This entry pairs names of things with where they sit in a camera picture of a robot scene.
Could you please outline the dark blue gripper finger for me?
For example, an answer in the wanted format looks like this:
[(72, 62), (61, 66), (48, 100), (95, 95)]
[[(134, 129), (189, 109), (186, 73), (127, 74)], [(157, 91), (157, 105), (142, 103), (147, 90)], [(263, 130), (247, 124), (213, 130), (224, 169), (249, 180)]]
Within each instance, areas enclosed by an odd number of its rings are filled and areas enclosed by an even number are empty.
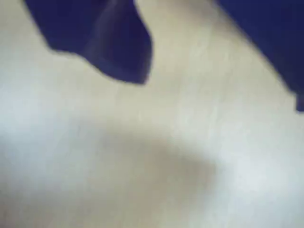
[(144, 84), (152, 40), (132, 0), (27, 0), (48, 46), (77, 54), (102, 73)]
[(220, 0), (219, 5), (266, 56), (304, 110), (304, 2)]

